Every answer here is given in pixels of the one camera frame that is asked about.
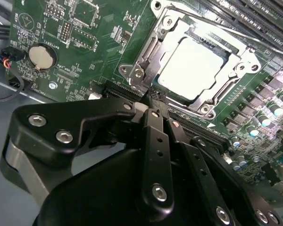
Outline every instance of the motherboard component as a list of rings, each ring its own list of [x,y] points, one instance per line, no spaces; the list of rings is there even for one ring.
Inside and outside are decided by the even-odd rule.
[[[264,114],[259,115],[257,119],[262,126],[269,126],[272,123],[272,121]]]
[[[28,50],[28,56],[37,71],[54,67],[58,60],[55,50],[45,43],[37,43],[31,46]]]
[[[246,127],[246,131],[249,133],[250,136],[256,137],[259,134],[259,131],[256,129],[255,126],[249,125]]]
[[[269,109],[275,116],[280,116],[283,114],[283,109],[277,104],[271,104]]]

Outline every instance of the green circuit board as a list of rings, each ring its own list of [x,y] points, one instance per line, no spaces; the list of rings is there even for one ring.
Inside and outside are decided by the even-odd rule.
[[[10,45],[26,52],[36,43],[51,46],[58,58],[55,67],[37,72],[27,60],[13,63],[23,77],[33,83],[32,89],[58,102],[86,99],[86,93],[93,83],[111,81],[129,89],[126,80],[119,74],[120,64],[133,64],[143,44],[145,43],[156,17],[150,9],[151,0],[19,0],[14,2],[11,20]],[[204,0],[181,1],[205,16],[208,8],[201,3]],[[229,15],[239,8],[223,8]],[[283,17],[277,16],[272,10],[268,12],[283,30]],[[269,30],[265,34],[277,37],[277,32]],[[283,48],[283,37],[278,36],[279,48]],[[203,120],[189,117],[175,111],[181,117],[215,133],[217,136],[230,139],[238,136],[244,141],[239,148],[248,165],[240,174],[248,182],[253,181],[254,175],[267,162],[277,164],[283,155],[281,139],[283,134],[277,131],[283,129],[283,115],[275,117],[268,105],[276,102],[283,108],[283,102],[278,97],[283,89],[271,90],[274,97],[263,99],[264,106],[256,108],[258,113],[264,113],[274,126],[264,128],[256,121],[256,115],[247,120],[235,131],[223,124],[224,120],[245,102],[250,93],[262,84],[268,76],[283,72],[283,59],[266,48],[257,46],[256,56],[262,65],[257,74],[246,74],[232,91],[215,108],[217,117]],[[49,83],[58,85],[50,89]],[[245,128],[254,124],[260,131],[259,136],[250,137]],[[254,156],[259,162],[252,161]]]

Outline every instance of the screw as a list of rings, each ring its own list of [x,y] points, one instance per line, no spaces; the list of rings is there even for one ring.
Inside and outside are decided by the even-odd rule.
[[[166,191],[162,186],[154,185],[152,188],[152,193],[158,201],[164,202],[166,200]]]
[[[259,218],[259,220],[261,220],[264,224],[268,223],[268,219],[266,218],[266,216],[260,211],[257,210],[256,212],[256,216]]]
[[[55,83],[54,81],[51,81],[51,82],[49,82],[49,88],[50,89],[56,89],[56,88],[58,88],[58,85],[57,85],[57,83]]]
[[[199,142],[202,146],[205,146],[205,145],[206,145],[206,143],[204,143],[203,140],[200,140],[200,139],[199,139],[198,142]]]
[[[41,127],[46,124],[46,119],[43,116],[34,114],[28,118],[28,121],[31,125],[36,127]]]
[[[56,139],[63,144],[69,144],[74,138],[68,131],[61,130],[56,134]]]
[[[176,122],[176,121],[173,121],[173,122],[172,122],[172,124],[173,124],[176,128],[178,128],[178,127],[179,127],[179,123],[178,123],[178,122]]]
[[[136,70],[135,70],[135,76],[136,76],[137,78],[140,78],[140,77],[142,77],[143,75],[144,75],[144,72],[143,72],[142,69],[136,69]]]
[[[279,224],[278,218],[276,218],[272,212],[268,212],[268,215],[276,224]]]
[[[158,115],[156,112],[152,112],[152,114],[153,114],[153,116],[156,117],[156,118],[159,117],[159,115]]]
[[[132,107],[130,105],[128,105],[128,104],[124,104],[124,108],[127,109],[127,110],[131,110],[132,109]]]
[[[257,162],[259,162],[259,161],[260,161],[260,158],[259,158],[259,156],[254,156],[254,158],[253,158],[253,161],[254,161],[254,163],[257,163]]]
[[[225,224],[229,225],[230,224],[230,217],[228,214],[225,212],[224,209],[222,209],[220,206],[217,206],[216,208],[216,214],[219,217],[219,219]]]

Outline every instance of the silver screw head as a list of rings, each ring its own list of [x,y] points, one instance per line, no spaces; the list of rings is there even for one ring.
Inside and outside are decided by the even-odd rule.
[[[56,134],[56,139],[63,144],[69,144],[74,138],[68,131],[61,130]]]
[[[173,122],[172,122],[172,124],[173,124],[176,128],[178,128],[178,127],[179,127],[179,123],[178,123],[178,122],[176,122],[176,121],[173,121]]]
[[[278,218],[272,212],[268,212],[268,215],[276,224],[279,224]]]
[[[156,118],[159,117],[159,115],[158,115],[156,112],[152,112],[152,115],[153,115],[154,117],[156,117]]]
[[[28,121],[31,125],[36,127],[41,127],[46,125],[46,119],[43,116],[34,114],[28,118]]]
[[[266,216],[260,211],[257,210],[256,211],[256,216],[258,217],[259,220],[261,220],[264,224],[268,223],[268,219],[266,218]]]
[[[124,104],[124,108],[127,109],[127,110],[131,110],[132,109],[132,107],[130,105],[128,105],[128,104]]]
[[[220,206],[217,206],[216,208],[216,214],[218,216],[218,218],[225,224],[225,225],[229,225],[230,224],[230,217],[228,216],[228,214],[226,213],[226,211],[221,208]]]
[[[57,85],[57,83],[55,83],[54,81],[51,81],[51,82],[49,82],[49,88],[50,89],[56,89],[56,88],[58,88],[58,85]]]
[[[201,144],[201,146],[205,146],[206,145],[206,143],[204,143],[204,141],[201,140],[201,139],[199,139],[198,142]]]
[[[152,193],[154,197],[160,202],[164,202],[167,198],[166,191],[162,186],[154,185],[152,188]]]

